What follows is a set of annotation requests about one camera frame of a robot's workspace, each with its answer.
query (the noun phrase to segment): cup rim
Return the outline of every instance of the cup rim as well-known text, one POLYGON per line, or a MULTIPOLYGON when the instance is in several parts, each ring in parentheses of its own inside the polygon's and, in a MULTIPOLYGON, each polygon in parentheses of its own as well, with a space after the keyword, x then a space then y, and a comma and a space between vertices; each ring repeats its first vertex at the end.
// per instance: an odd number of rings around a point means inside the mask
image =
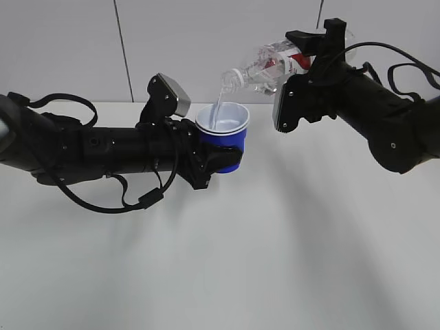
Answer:
POLYGON ((218 131, 218 130, 207 129, 206 127, 200 125, 198 119, 199 119, 199 114, 203 110, 207 109, 208 107, 212 107, 213 106, 213 104, 209 104, 209 105, 205 106, 202 110, 200 110, 199 113, 196 115, 195 124, 199 128, 200 131, 203 131, 206 134, 214 135, 214 136, 228 136, 228 135, 234 135, 234 134, 240 133, 240 132, 244 131, 248 127, 249 118, 250 118, 250 112, 249 112, 249 109, 247 107, 245 107, 244 105, 242 105, 240 103, 236 103, 236 102, 222 102, 222 103, 229 104, 229 105, 239 105, 240 107, 245 109, 246 113, 247 113, 246 121, 243 124, 241 124, 240 126, 236 127, 235 129, 230 129, 230 130, 227 130, 227 131, 218 131))

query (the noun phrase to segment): black cable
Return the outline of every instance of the black cable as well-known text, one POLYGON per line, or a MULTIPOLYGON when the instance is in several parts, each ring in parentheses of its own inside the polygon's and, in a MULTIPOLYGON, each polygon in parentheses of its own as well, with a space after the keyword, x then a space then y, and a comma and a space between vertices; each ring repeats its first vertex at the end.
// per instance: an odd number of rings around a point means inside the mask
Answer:
POLYGON ((83 125, 84 127, 93 127, 98 122, 98 112, 96 111, 94 104, 89 100, 86 100, 85 98, 81 98, 80 96, 66 94, 66 93, 53 93, 35 102, 30 102, 29 98, 14 92, 10 92, 8 94, 8 97, 22 107, 29 107, 33 109, 40 109, 46 106, 48 103, 55 100, 66 100, 66 101, 77 102, 82 105, 85 105, 86 107, 88 107, 90 110, 93 111, 93 118, 88 123, 84 124, 83 125))
POLYGON ((417 69, 421 70, 423 72, 423 74, 426 77, 426 80, 429 82, 429 84, 434 87, 435 89, 439 89, 440 90, 440 84, 435 81, 434 77, 432 76, 432 72, 426 71, 423 67, 420 67, 418 64, 416 63, 401 63, 401 64, 396 64, 393 65, 391 67, 389 67, 388 69, 388 81, 390 82, 391 88, 393 89, 393 91, 396 94, 399 95, 408 95, 411 96, 410 93, 402 93, 400 92, 397 88, 395 88, 395 83, 394 83, 394 71, 398 68, 398 67, 416 67, 417 69))
POLYGON ((394 71, 398 68, 398 67, 404 67, 404 66, 413 66, 416 67, 417 69, 420 69, 426 76, 426 78, 428 79, 428 82, 430 82, 430 79, 428 78, 428 72, 426 72, 425 70, 423 70, 421 67, 419 67, 417 64, 415 63, 402 63, 402 64, 397 64, 397 65, 393 65, 391 67, 388 68, 388 83, 390 84, 390 88, 392 91, 394 91, 397 95, 402 95, 402 96, 409 96, 412 98, 412 100, 414 102, 419 102, 421 100, 421 97, 418 93, 415 92, 409 92, 409 93, 403 93, 400 90, 398 90, 395 80, 394 80, 394 71))
POLYGON ((127 182, 127 180, 119 174, 110 174, 109 176, 114 179, 117 179, 122 185, 122 197, 121 197, 122 205, 126 208, 129 208, 130 206, 132 206, 125 201, 125 195, 127 194, 127 191, 129 189, 129 183, 127 182))
POLYGON ((162 189, 164 187, 164 184, 162 183, 162 178, 160 177, 159 172, 157 171, 156 168, 153 168, 153 172, 154 172, 154 174, 156 174, 156 177, 159 179, 160 188, 162 189))
POLYGON ((129 208, 101 208, 100 206, 95 206, 93 204, 87 203, 86 201, 83 201, 80 197, 78 197, 70 189, 68 189, 68 187, 60 180, 58 175, 56 175, 55 172, 50 168, 50 166, 46 164, 43 158, 40 157, 39 153, 35 151, 34 147, 32 146, 32 143, 28 140, 28 138, 25 137, 24 134, 22 134, 20 128, 16 125, 15 121, 12 120, 11 117, 8 114, 6 114, 3 110, 0 110, 0 118, 7 124, 8 128, 11 129, 16 134, 16 136, 22 141, 22 143, 35 157, 35 159, 41 165, 41 167, 47 173, 47 175, 49 175, 49 177, 61 189, 61 191, 65 193, 65 195, 69 197, 74 203, 90 211, 105 213, 105 214, 113 214, 113 215, 120 213, 127 213, 132 210, 142 209, 141 203, 135 204, 129 208))
POLYGON ((374 67, 371 65, 371 63, 369 62, 365 62, 363 65, 364 69, 366 70, 366 72, 368 72, 371 76, 371 78, 377 82, 379 85, 382 85, 382 81, 379 78, 379 75, 377 74, 376 70, 374 70, 374 67))
POLYGON ((336 55, 335 57, 333 57, 330 60, 329 64, 322 71, 322 75, 324 75, 328 71, 328 69, 331 67, 331 65, 334 64, 339 59, 339 57, 341 57, 342 55, 344 55, 347 52, 350 52, 351 50, 354 50, 355 48, 364 47, 364 46, 377 46, 377 47, 383 47, 383 48, 388 48, 389 50, 393 50, 394 52, 397 52, 397 53, 401 54, 402 56, 406 57, 407 59, 411 60, 412 62, 418 64, 419 67, 421 67, 421 68, 431 72, 432 74, 440 77, 440 72, 429 67, 428 65, 421 62, 420 60, 417 60, 414 56, 411 56, 407 52, 405 52, 395 46, 389 45, 388 43, 378 43, 375 41, 368 41, 365 43, 356 43, 355 45, 352 45, 352 46, 345 48, 343 51, 341 51, 338 55, 336 55))
POLYGON ((176 136, 173 132, 174 127, 171 127, 170 123, 167 121, 165 121, 165 127, 168 129, 168 132, 170 133, 171 139, 173 141, 174 164, 173 164, 173 169, 171 171, 170 177, 166 181, 165 186, 160 188, 160 192, 162 194, 165 193, 168 190, 168 188, 170 188, 171 184, 173 183, 174 179, 176 178, 177 166, 179 164, 179 149, 177 148, 177 139, 176 139, 176 136))

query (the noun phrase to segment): white wall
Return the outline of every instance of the white wall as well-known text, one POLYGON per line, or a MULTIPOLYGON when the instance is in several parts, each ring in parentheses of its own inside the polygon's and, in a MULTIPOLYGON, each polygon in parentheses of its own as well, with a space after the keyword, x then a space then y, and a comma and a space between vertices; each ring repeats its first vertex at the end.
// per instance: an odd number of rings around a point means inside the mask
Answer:
MULTIPOLYGON (((38 98, 63 91, 95 101, 131 101, 113 0, 4 1, 0 11, 0 92, 38 98)), ((150 77, 164 72, 193 102, 212 102, 221 72, 237 66, 256 45, 288 30, 313 30, 320 0, 117 0, 134 100, 144 102, 150 77)), ((400 46, 439 66, 437 0, 326 0, 322 20, 340 17, 358 41, 400 46)), ((356 65, 371 61, 385 77, 400 56, 361 49, 356 65)), ((415 69, 397 74, 399 86, 435 93, 415 69)), ((272 102, 240 93, 238 102, 272 102)))
POLYGON ((129 100, 111 0, 3 0, 0 94, 129 100))

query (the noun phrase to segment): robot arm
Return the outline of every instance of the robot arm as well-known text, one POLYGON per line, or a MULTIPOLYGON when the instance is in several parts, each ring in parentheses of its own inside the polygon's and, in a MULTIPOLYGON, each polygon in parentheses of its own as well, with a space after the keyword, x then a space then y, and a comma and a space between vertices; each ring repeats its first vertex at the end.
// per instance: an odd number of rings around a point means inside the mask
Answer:
POLYGON ((171 78, 158 74, 148 84, 150 99, 134 128, 94 127, 98 117, 87 100, 68 94, 52 94, 31 103, 15 93, 0 96, 0 163, 30 172, 38 183, 58 186, 70 199, 95 212, 123 213, 148 208, 161 200, 178 174, 194 189, 208 187, 211 174, 240 162, 242 151, 199 140, 199 130, 184 117, 190 99, 171 78), (89 124, 71 117, 38 114, 55 99, 83 103, 95 113, 89 124), (171 171, 162 185, 159 171, 171 171), (125 173, 154 172, 160 187, 123 208, 100 208, 77 197, 67 186, 78 182, 114 177, 127 191, 125 173))
MULTIPOLYGON (((440 97, 422 100, 416 93, 401 93, 395 87, 393 70, 388 71, 393 92, 383 87, 369 63, 362 69, 345 62, 344 35, 346 23, 328 19, 326 34, 300 31, 286 33, 286 37, 305 56, 315 56, 311 69, 304 75, 290 76, 279 88, 274 105, 274 123, 278 131, 293 131, 299 119, 310 123, 323 116, 340 116, 368 140, 373 157, 389 171, 406 173, 416 165, 440 157, 440 97), (374 79, 365 75, 370 71, 374 79), (398 95, 410 96, 400 98, 398 95)), ((439 73, 400 49, 381 43, 409 57, 420 68, 434 88, 440 89, 432 77, 439 73)))

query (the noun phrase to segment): blue cup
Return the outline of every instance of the blue cup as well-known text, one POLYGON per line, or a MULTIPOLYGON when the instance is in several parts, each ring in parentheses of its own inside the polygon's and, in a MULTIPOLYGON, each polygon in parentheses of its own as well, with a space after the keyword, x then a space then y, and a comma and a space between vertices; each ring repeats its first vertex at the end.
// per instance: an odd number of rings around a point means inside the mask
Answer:
MULTIPOLYGON (((217 123, 212 128, 214 106, 214 104, 208 105, 197 114, 195 123, 200 130, 200 140, 215 146, 236 146, 244 152, 249 110, 238 103, 221 103, 217 123)), ((240 167, 240 163, 222 168, 217 173, 231 173, 238 167, 240 167)))

